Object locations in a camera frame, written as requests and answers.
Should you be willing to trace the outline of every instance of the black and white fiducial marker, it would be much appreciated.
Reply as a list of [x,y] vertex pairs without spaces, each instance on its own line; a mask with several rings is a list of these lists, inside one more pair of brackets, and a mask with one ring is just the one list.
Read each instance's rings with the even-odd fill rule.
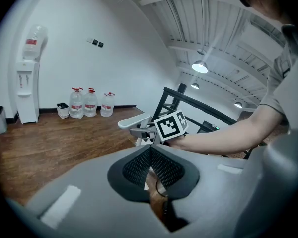
[[181,110],[155,120],[154,124],[162,141],[183,135],[189,127]]

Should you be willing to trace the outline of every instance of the hand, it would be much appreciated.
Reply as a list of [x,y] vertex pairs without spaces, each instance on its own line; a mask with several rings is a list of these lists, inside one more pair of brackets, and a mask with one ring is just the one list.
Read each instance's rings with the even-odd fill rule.
[[170,147],[173,147],[176,149],[182,149],[184,139],[185,139],[185,135],[181,135],[181,136],[172,138],[170,140],[167,140],[166,142],[169,144]]

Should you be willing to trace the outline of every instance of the black mesh grip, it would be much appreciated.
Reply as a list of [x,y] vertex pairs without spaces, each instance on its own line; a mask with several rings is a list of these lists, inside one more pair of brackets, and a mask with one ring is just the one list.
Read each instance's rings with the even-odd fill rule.
[[150,148],[126,163],[123,167],[123,175],[128,181],[140,188],[144,188],[149,169]]
[[169,200],[186,197],[199,181],[199,171],[191,162],[167,149],[146,145],[116,161],[107,174],[109,184],[126,200],[149,202],[149,193],[144,191],[144,186],[152,166],[167,190]]
[[181,164],[151,148],[151,165],[164,188],[168,189],[184,175]]

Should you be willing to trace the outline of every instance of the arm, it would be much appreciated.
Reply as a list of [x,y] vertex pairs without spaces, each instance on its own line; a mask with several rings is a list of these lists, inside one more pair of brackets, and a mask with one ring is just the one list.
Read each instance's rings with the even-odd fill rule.
[[190,152],[231,154],[245,151],[263,141],[282,121],[283,116],[267,105],[260,105],[246,120],[211,133],[181,136],[168,143]]

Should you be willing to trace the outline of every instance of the person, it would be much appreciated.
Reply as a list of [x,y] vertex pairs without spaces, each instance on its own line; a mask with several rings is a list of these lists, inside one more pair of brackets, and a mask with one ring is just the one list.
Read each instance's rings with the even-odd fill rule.
[[282,33],[286,39],[286,45],[281,55],[274,60],[273,68],[270,70],[267,93],[249,118],[215,132],[174,138],[168,141],[171,147],[208,154],[239,153],[257,146],[283,120],[283,109],[274,96],[274,90],[287,76],[298,57],[296,29],[277,0],[240,1],[244,6],[253,7],[266,17],[284,24]]

